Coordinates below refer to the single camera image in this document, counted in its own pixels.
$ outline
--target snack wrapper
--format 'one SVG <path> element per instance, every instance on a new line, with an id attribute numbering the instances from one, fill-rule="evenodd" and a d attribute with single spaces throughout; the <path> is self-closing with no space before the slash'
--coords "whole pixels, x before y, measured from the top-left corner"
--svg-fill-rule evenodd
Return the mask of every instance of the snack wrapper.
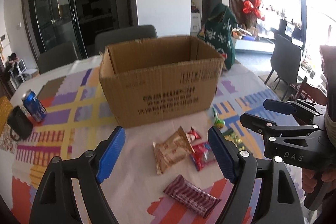
<path id="1" fill-rule="evenodd" d="M 224 127 L 224 125 L 225 125 L 225 122 L 218 117 L 218 114 L 217 114 L 217 112 L 216 112 L 216 110 L 215 110 L 214 107 L 212 108 L 212 110 L 213 110 L 213 117 L 215 118 L 215 122 L 214 122 L 213 125 L 215 127 L 218 127 L 219 129 L 222 129 Z"/>
<path id="2" fill-rule="evenodd" d="M 216 161 L 209 142 L 194 145 L 193 149 L 194 153 L 192 153 L 190 157 L 193 160 L 197 171 L 201 171 L 204 167 Z"/>
<path id="3" fill-rule="evenodd" d="M 182 175 L 178 175 L 163 192 L 203 218 L 207 218 L 213 208 L 221 201 L 197 188 Z"/>
<path id="4" fill-rule="evenodd" d="M 223 134 L 223 137 L 227 141 L 232 141 L 235 146 L 238 148 L 239 151 L 246 150 L 249 151 L 246 146 L 244 145 L 242 139 L 233 131 L 232 128 L 229 128 L 226 130 Z"/>
<path id="5" fill-rule="evenodd" d="M 156 172 L 161 175 L 169 167 L 194 152 L 182 127 L 163 143 L 153 142 Z"/>
<path id="6" fill-rule="evenodd" d="M 189 142 L 192 143 L 193 141 L 199 140 L 202 137 L 198 134 L 198 132 L 194 128 L 191 128 L 190 131 L 187 133 L 187 138 Z"/>

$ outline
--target black mug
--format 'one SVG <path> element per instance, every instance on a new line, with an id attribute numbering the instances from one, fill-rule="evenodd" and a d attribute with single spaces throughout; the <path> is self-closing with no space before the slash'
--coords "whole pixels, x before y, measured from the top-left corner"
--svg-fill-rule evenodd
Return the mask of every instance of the black mug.
<path id="1" fill-rule="evenodd" d="M 27 139 L 33 130 L 33 124 L 19 106 L 13 108 L 7 118 L 7 124 L 10 126 L 9 135 L 16 142 Z M 13 130 L 19 138 L 14 138 Z"/>

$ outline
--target gray carpet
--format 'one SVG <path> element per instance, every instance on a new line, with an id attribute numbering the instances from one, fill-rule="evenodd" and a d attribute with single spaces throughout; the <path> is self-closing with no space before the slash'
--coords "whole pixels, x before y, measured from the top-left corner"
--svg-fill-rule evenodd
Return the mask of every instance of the gray carpet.
<path id="1" fill-rule="evenodd" d="M 271 71 L 271 56 L 271 54 L 257 52 L 236 52 L 236 60 L 257 76 L 268 74 Z"/>
<path id="2" fill-rule="evenodd" d="M 269 75 L 269 73 L 266 74 L 266 75 L 260 75 L 259 78 L 263 82 L 265 82 L 268 75 Z M 273 72 L 271 78 L 267 82 L 267 86 L 275 92 L 275 94 L 278 96 L 279 99 L 281 99 L 282 96 L 284 95 L 288 85 L 285 82 L 283 82 L 282 80 L 280 80 L 279 85 L 277 86 L 276 90 L 274 90 L 275 86 L 277 85 L 277 83 L 279 81 L 279 80 L 275 81 L 276 78 L 277 78 L 277 73 Z M 294 88 L 290 87 L 284 101 L 286 102 L 286 101 L 292 99 L 294 95 L 295 95 L 295 90 L 294 90 Z"/>

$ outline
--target red bow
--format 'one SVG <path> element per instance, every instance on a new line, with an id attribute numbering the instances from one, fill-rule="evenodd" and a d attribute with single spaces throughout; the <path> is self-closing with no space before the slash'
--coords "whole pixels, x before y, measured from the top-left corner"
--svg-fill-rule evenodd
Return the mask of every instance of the red bow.
<path id="1" fill-rule="evenodd" d="M 253 5 L 252 2 L 250 2 L 249 0 L 244 1 L 243 13 L 244 14 L 253 13 L 257 18 L 265 20 L 266 19 L 265 15 L 263 14 L 263 12 L 259 10 L 261 2 L 262 2 L 261 0 L 254 0 Z"/>

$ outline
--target human hand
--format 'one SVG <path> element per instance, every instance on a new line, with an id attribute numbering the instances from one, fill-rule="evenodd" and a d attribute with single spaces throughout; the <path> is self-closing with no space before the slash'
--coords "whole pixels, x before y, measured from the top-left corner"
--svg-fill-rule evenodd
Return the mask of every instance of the human hand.
<path id="1" fill-rule="evenodd" d="M 317 184 L 317 180 L 314 178 L 316 171 L 302 168 L 302 189 L 306 193 L 313 193 Z M 330 169 L 322 174 L 322 181 L 331 182 L 330 191 L 336 189 L 336 169 Z"/>

